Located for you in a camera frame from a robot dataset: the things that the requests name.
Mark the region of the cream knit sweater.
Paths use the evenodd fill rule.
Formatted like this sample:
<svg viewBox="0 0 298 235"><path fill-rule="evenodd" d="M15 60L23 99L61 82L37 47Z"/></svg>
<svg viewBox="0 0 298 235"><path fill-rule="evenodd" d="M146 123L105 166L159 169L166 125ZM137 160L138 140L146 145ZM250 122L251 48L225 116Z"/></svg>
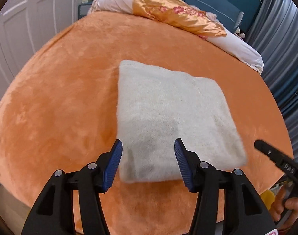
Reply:
<svg viewBox="0 0 298 235"><path fill-rule="evenodd" d="M123 144L119 175L125 183L180 179L174 153L178 138L219 170L247 162L223 91L212 79L124 60L117 124Z"/></svg>

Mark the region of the white long pillow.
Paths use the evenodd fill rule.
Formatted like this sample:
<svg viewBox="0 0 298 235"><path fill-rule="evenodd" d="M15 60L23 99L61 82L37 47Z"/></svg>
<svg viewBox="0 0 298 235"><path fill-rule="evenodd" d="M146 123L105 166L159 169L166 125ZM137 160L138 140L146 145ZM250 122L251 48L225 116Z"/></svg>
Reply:
<svg viewBox="0 0 298 235"><path fill-rule="evenodd" d="M97 11L111 11L134 15L132 3L133 0L93 0L93 3L88 13L92 14ZM209 37L203 39L207 40L208 42L227 52L229 55L237 58L244 64L251 67L256 72L262 73L264 63L261 54L255 49L253 49L253 47L245 43L243 40L236 37L225 26L224 28L226 30L227 36Z"/></svg>

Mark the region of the white panelled wardrobe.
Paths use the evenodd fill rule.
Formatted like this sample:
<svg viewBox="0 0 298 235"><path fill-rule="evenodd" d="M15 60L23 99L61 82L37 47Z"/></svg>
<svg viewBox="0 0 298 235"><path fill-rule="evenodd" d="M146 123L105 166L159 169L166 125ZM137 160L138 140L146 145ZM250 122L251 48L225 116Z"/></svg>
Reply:
<svg viewBox="0 0 298 235"><path fill-rule="evenodd" d="M27 61L78 18L82 0L8 0L0 11L0 99Z"/></svg>

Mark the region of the orange floral satin quilt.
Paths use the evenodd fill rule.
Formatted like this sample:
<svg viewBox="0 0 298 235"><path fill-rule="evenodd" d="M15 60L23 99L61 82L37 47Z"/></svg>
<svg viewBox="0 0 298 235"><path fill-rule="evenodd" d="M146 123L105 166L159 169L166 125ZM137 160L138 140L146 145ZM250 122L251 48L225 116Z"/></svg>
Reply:
<svg viewBox="0 0 298 235"><path fill-rule="evenodd" d="M133 14L159 21L202 38L225 37L226 30L212 13L183 0L133 0Z"/></svg>

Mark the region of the grey blue curtain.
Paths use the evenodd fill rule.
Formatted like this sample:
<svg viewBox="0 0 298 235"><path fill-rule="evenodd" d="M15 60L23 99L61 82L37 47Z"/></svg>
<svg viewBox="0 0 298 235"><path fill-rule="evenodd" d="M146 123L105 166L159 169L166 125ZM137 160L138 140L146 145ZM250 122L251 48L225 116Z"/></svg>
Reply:
<svg viewBox="0 0 298 235"><path fill-rule="evenodd" d="M281 111L298 161L298 8L295 3L263 0L245 41L262 56L262 78Z"/></svg>

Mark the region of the orange plush bed cover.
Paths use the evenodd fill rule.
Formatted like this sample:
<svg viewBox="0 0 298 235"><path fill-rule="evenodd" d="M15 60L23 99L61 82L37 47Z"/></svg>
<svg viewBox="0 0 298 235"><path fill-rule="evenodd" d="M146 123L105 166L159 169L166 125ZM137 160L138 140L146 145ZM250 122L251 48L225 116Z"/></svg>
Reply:
<svg viewBox="0 0 298 235"><path fill-rule="evenodd" d="M190 32L102 11L48 41L0 101L0 182L16 199L32 206L55 170L77 171L112 147L122 60L215 80L248 154L248 179L263 193L282 177L254 148L263 139L293 154L281 112L255 70Z"/></svg>

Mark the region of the small bedside table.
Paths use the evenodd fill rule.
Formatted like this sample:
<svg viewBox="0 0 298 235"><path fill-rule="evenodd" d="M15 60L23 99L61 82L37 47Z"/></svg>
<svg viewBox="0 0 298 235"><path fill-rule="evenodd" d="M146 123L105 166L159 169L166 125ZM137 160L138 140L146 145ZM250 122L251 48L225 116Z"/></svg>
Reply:
<svg viewBox="0 0 298 235"><path fill-rule="evenodd" d="M77 19L81 19L85 17L88 14L89 9L91 8L92 1L87 2L87 3L81 3L78 5L78 16Z"/></svg>

